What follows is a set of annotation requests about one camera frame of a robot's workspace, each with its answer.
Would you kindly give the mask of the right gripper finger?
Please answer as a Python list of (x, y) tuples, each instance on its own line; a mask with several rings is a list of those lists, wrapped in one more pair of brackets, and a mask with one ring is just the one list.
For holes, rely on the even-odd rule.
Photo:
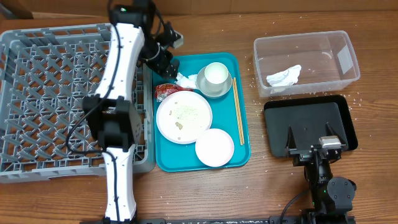
[(342, 146), (348, 145), (348, 143), (333, 129), (333, 127), (330, 126), (329, 122), (326, 122), (325, 129), (327, 137), (337, 138)]
[(296, 144), (295, 144), (295, 139), (294, 139), (294, 134), (293, 134), (293, 131), (292, 131), (292, 127), (289, 126), (288, 135), (287, 135), (287, 143), (286, 143), (286, 146), (285, 146), (284, 155), (285, 156), (289, 156), (291, 151), (296, 151), (296, 150), (297, 150), (297, 147), (296, 147)]

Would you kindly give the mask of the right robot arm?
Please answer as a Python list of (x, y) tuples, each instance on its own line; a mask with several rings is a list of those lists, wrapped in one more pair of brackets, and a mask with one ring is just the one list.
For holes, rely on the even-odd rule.
[[(292, 128), (288, 128), (285, 153), (293, 159), (294, 166), (303, 166), (308, 189), (295, 196), (283, 209), (280, 223), (354, 223), (347, 216), (353, 209), (356, 184), (344, 177), (335, 177), (330, 164), (341, 159), (348, 146), (327, 123), (326, 136), (307, 150), (296, 147)], [(313, 208), (305, 209), (297, 217), (286, 218), (287, 209), (301, 196), (311, 193)]]

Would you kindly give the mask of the small white napkin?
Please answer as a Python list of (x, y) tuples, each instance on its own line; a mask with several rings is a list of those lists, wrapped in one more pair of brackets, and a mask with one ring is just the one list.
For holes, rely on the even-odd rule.
[(197, 89), (197, 76), (197, 74), (193, 74), (186, 77), (178, 72), (177, 81), (175, 82), (175, 84), (182, 88)]

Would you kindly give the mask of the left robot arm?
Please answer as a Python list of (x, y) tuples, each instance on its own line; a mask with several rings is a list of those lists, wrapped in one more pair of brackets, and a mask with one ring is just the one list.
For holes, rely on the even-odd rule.
[(136, 223), (133, 158), (142, 119), (132, 102), (135, 70), (141, 62), (164, 79), (176, 78), (180, 62), (168, 48), (183, 45), (183, 35), (163, 19), (152, 34), (154, 18), (161, 16), (153, 1), (108, 4), (108, 14), (109, 55), (95, 94), (83, 99), (81, 120), (87, 121), (106, 166), (108, 204), (100, 222)]

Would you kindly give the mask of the red snack wrapper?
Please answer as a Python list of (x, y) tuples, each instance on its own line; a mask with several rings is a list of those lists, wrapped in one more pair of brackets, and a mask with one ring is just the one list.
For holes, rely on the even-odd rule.
[(178, 91), (193, 91), (192, 88), (184, 88), (176, 84), (164, 83), (155, 87), (155, 98), (157, 102), (161, 102), (169, 95)]

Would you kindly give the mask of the white cup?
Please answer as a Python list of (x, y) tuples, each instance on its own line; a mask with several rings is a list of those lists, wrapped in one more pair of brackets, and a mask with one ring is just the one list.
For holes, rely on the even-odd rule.
[(205, 68), (205, 88), (208, 91), (221, 91), (228, 79), (228, 69), (220, 62), (213, 62)]

